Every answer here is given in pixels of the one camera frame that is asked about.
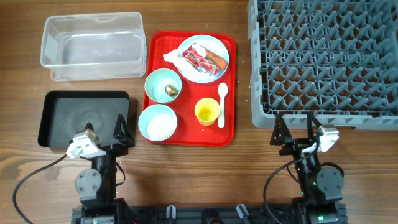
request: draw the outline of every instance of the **white spoon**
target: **white spoon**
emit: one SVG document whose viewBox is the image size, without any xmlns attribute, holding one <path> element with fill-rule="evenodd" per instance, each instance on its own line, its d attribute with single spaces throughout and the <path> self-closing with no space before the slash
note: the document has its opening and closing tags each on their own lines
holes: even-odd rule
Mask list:
<svg viewBox="0 0 398 224">
<path fill-rule="evenodd" d="M 220 83 L 218 86 L 218 94 L 220 96 L 220 115 L 218 116 L 218 127 L 223 128 L 225 126 L 225 110 L 224 110 L 224 98 L 228 93 L 228 86 L 225 83 Z"/>
</svg>

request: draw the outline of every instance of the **gray dish rack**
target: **gray dish rack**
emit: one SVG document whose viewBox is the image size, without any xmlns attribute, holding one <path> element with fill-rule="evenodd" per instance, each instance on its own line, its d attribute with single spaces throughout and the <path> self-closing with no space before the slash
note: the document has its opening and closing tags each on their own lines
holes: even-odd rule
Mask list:
<svg viewBox="0 0 398 224">
<path fill-rule="evenodd" d="M 251 109 L 258 128 L 284 114 L 322 124 L 398 129 L 394 0 L 249 0 Z"/>
</svg>

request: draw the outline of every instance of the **spoon handle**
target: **spoon handle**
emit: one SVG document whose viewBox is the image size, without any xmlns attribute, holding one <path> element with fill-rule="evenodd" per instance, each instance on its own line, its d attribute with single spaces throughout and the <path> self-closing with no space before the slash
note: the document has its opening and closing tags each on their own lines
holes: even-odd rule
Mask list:
<svg viewBox="0 0 398 224">
<path fill-rule="evenodd" d="M 220 97 L 220 115 L 218 116 L 217 124 L 219 128 L 225 126 L 224 97 Z"/>
</svg>

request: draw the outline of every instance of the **wooden surface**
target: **wooden surface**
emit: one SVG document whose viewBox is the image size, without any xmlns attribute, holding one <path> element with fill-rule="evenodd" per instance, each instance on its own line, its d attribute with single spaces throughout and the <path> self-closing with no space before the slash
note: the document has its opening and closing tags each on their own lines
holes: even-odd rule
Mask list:
<svg viewBox="0 0 398 224">
<path fill-rule="evenodd" d="M 251 51 L 247 1 L 147 1 L 121 3 L 0 4 L 0 223 L 22 223 L 12 206 L 15 185 L 25 175 L 61 157 L 37 144 L 45 95 L 51 90 L 124 90 L 142 106 L 144 78 L 57 83 L 40 65 L 40 45 L 48 16 L 99 12 L 140 12 L 147 44 L 160 30 L 222 32 L 238 46 L 236 133 L 223 148 L 154 146 L 136 134 L 136 147 L 118 159 L 127 174 L 117 196 L 130 205 L 260 205 L 268 176 L 291 160 L 269 145 L 272 130 L 251 122 Z M 292 131 L 302 137 L 305 131 Z M 350 223 L 398 220 L 398 138 L 394 131 L 344 129 L 336 146 L 320 155 L 346 172 L 343 202 Z M 34 223 L 69 223 L 80 205 L 77 174 L 90 166 L 66 159 L 29 179 L 18 193 L 22 211 Z M 269 187 L 269 201 L 300 196 L 282 171 Z"/>
</svg>

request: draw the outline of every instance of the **yellow object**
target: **yellow object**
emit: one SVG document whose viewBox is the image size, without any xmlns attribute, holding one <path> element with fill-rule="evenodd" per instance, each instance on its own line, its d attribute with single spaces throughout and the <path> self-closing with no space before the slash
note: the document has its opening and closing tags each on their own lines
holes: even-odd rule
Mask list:
<svg viewBox="0 0 398 224">
<path fill-rule="evenodd" d="M 200 124 L 212 125 L 220 115 L 220 105 L 212 98 L 203 98 L 195 105 L 195 115 Z"/>
</svg>

